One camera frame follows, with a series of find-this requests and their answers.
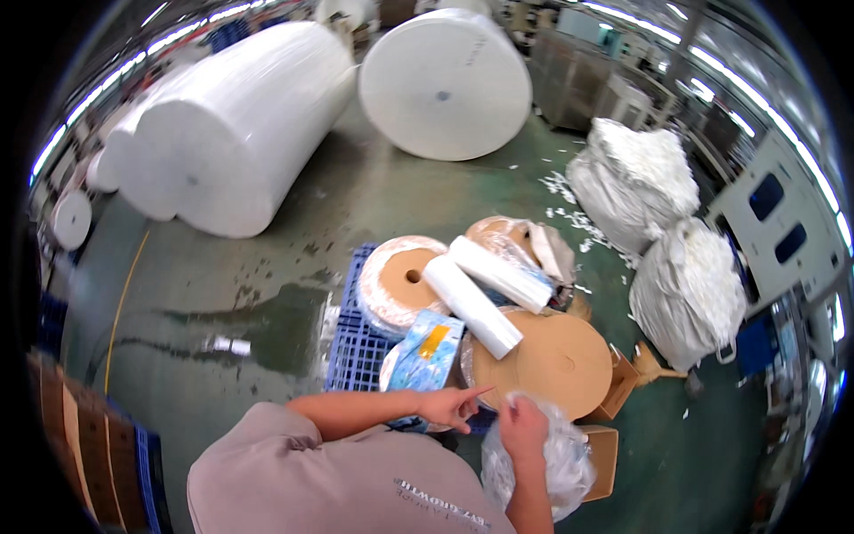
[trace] large white paper roll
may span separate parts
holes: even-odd
[[[50,228],[56,241],[65,250],[76,250],[89,235],[92,206],[81,190],[64,195],[53,209]]]
[[[528,69],[510,39],[466,9],[432,11],[386,33],[362,62],[359,92],[393,144],[444,161],[504,146],[531,105]]]
[[[189,69],[189,65],[175,67],[138,95],[104,140],[99,184],[113,187],[112,191],[118,188],[131,206],[152,220],[175,217],[180,189],[176,180],[167,178],[169,168],[165,162],[155,158],[135,133],[145,110]]]
[[[439,0],[439,3],[436,4],[436,9],[448,8],[468,9],[479,15],[492,16],[492,8],[485,0]]]
[[[539,314],[552,298],[551,285],[514,267],[464,236],[454,239],[447,255],[464,272],[532,314]]]
[[[111,193],[112,191],[107,191],[103,189],[102,184],[98,181],[98,165],[101,163],[101,156],[103,156],[103,153],[103,150],[99,150],[92,157],[92,159],[89,160],[89,166],[86,168],[86,186],[95,191],[104,191],[105,193]]]
[[[258,32],[190,68],[145,110],[136,136],[175,173],[178,216],[228,238],[272,221],[355,93],[353,59],[316,22]]]
[[[422,275],[496,360],[506,356],[522,341],[522,332],[446,255],[430,260]]]

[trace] yellow cable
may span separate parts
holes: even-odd
[[[115,310],[115,319],[113,319],[113,331],[109,334],[109,346],[107,347],[107,368],[104,370],[104,395],[107,395],[107,388],[109,387],[109,364],[111,360],[113,360],[113,341],[115,341],[115,329],[119,325],[119,315],[121,315],[121,306],[125,303],[125,294],[127,294],[127,286],[131,284],[133,269],[137,268],[137,261],[139,261],[139,255],[143,253],[143,247],[145,246],[145,242],[148,241],[148,239],[149,232],[146,232],[145,237],[143,237],[143,241],[139,244],[139,249],[137,249],[137,257],[133,258],[131,270],[127,273],[127,279],[125,280],[125,289],[121,291],[121,298],[119,299],[119,307]]]

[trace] brown cardboard disc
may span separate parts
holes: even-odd
[[[524,338],[500,361],[474,340],[475,384],[495,386],[481,401],[497,408],[507,393],[519,390],[553,402],[568,420],[594,411],[611,385],[613,370],[605,339],[571,315],[543,317],[517,309],[504,314]]]
[[[403,250],[392,255],[379,273],[380,284],[404,306],[427,308],[439,296],[421,278],[427,262],[438,256],[428,249]]]
[[[469,229],[465,231],[465,236],[489,252],[500,254],[501,244],[496,243],[494,238],[490,237],[490,234],[494,236],[495,233],[508,236],[515,244],[522,248],[531,260],[536,262],[537,265],[540,264],[536,259],[536,255],[534,255],[534,249],[531,246],[530,235],[528,235],[528,228],[525,221],[501,215],[487,217],[469,226]]]
[[[362,267],[357,302],[371,326],[386,337],[403,338],[427,308],[449,315],[447,304],[421,279],[427,262],[447,245],[426,236],[401,236],[379,245]]]

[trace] machine window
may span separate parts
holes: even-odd
[[[750,207],[759,221],[768,219],[768,216],[783,199],[783,186],[772,173],[765,175],[765,179],[750,196]]]
[[[804,230],[804,225],[798,223],[774,248],[777,261],[781,265],[786,263],[804,243],[806,243],[806,230]]]

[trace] yellow sticker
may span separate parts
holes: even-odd
[[[439,348],[439,343],[445,338],[448,332],[451,331],[450,326],[439,325],[433,328],[433,331],[427,336],[427,339],[418,347],[418,355],[429,360],[433,357],[436,349]]]

